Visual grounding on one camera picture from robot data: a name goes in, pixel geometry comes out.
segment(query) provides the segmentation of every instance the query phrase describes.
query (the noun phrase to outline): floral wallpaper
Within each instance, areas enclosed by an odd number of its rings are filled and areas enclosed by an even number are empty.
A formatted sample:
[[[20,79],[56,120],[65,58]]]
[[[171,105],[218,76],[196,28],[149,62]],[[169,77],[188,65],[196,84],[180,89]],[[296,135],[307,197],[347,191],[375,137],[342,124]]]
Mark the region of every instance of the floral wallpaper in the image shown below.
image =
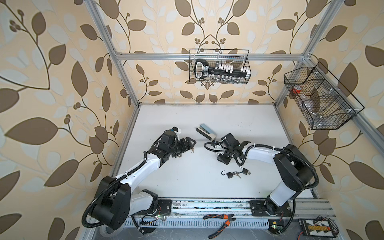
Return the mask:
[[[331,0],[96,0],[118,52],[302,53]]]
[[[384,134],[383,13],[383,1],[346,0],[312,57],[339,77],[365,106],[360,114]],[[336,131],[309,130],[289,96],[279,111],[295,145],[315,166],[320,197],[330,200],[347,237],[384,239],[383,156],[352,121]]]
[[[0,238],[76,239],[130,97],[80,1],[0,0],[0,25]]]
[[[283,75],[292,61],[250,61],[248,84],[220,84],[189,79],[189,65],[181,61],[124,61],[124,67],[142,103],[273,103],[283,88]]]

